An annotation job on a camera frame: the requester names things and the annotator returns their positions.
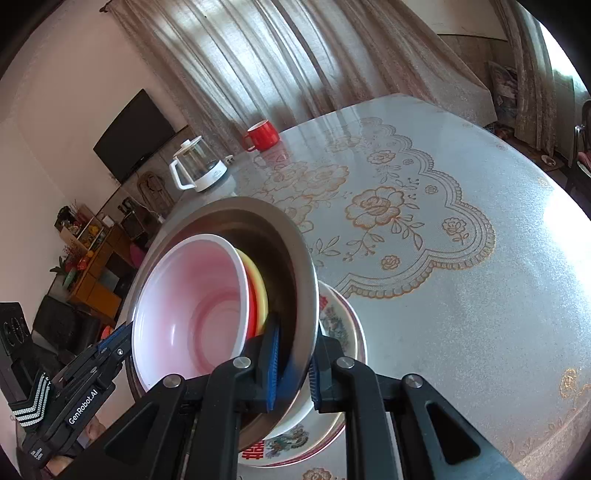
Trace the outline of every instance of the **metal bowl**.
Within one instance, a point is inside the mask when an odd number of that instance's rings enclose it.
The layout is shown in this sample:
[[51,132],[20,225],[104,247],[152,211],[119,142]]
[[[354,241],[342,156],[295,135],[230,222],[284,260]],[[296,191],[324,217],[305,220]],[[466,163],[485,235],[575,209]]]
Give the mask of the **metal bowl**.
[[[156,237],[129,291],[122,315],[134,320],[139,294],[160,258],[180,241],[214,233],[252,258],[269,297],[269,311],[281,318],[279,382],[273,412],[244,422],[239,448],[263,439],[280,422],[299,392],[316,344],[318,282],[306,243],[291,219],[277,207],[248,197],[231,197],[200,206],[184,205]],[[134,398],[144,395],[133,357],[127,363]]]

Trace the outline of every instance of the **white kettle handle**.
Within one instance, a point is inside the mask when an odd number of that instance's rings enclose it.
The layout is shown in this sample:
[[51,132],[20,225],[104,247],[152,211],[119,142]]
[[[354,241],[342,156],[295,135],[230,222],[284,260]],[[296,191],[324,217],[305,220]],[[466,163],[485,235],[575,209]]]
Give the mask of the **white kettle handle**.
[[[185,176],[185,178],[189,182],[191,182],[189,185],[185,185],[185,184],[181,183],[181,179],[178,177],[177,165],[181,168],[181,171],[183,172],[183,175]],[[170,173],[173,176],[173,180],[179,190],[190,190],[190,189],[195,188],[195,184],[191,180],[191,176],[189,175],[189,172],[187,171],[187,169],[184,167],[184,165],[180,162],[180,160],[178,158],[175,158],[173,160],[173,162],[169,165],[169,167],[170,167]]]

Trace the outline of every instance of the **lace tablecloth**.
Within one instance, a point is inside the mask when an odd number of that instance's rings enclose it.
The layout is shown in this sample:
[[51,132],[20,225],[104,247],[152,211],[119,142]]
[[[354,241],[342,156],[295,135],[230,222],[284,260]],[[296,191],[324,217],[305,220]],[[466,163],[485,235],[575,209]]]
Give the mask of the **lace tablecloth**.
[[[173,218],[230,194],[283,209],[357,311],[377,373],[423,375],[527,477],[558,478],[591,426],[591,223],[577,204],[503,141],[407,96],[281,139]],[[345,478],[344,435],[239,475]]]

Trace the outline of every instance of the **white wall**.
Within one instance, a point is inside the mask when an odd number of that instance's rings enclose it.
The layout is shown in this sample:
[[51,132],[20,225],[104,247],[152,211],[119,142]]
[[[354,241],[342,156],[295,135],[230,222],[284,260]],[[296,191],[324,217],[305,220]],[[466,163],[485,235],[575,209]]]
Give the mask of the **white wall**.
[[402,0],[438,34],[506,40],[489,0]]
[[[53,223],[65,198],[10,120],[0,123],[0,301],[18,301],[32,326],[63,249]],[[0,443],[16,461],[12,412],[0,394]]]
[[186,125],[115,20],[99,13],[104,3],[66,0],[17,55],[7,85],[20,84],[9,114],[36,158],[68,201],[94,211],[117,184],[92,148],[140,89],[176,130]]

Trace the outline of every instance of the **black chair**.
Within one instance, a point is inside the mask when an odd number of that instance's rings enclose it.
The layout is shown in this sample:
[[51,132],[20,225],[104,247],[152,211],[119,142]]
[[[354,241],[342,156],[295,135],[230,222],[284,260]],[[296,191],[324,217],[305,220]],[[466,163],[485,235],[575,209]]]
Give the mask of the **black chair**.
[[579,152],[591,153],[591,100],[583,104],[583,123],[574,128],[573,165],[565,187],[568,194],[576,187],[591,202],[591,171],[580,161]]
[[97,341],[101,326],[98,318],[49,295],[41,301],[33,323],[33,329],[60,352],[65,363]]

